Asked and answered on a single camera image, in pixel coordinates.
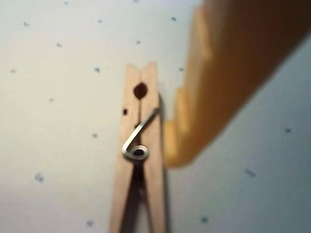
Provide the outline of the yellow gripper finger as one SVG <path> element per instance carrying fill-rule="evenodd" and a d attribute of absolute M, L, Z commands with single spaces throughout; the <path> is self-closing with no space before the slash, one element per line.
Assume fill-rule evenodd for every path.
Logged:
<path fill-rule="evenodd" d="M 166 167 L 211 144 L 311 29 L 308 0 L 205 0 L 195 8 L 185 83 L 164 123 Z"/>

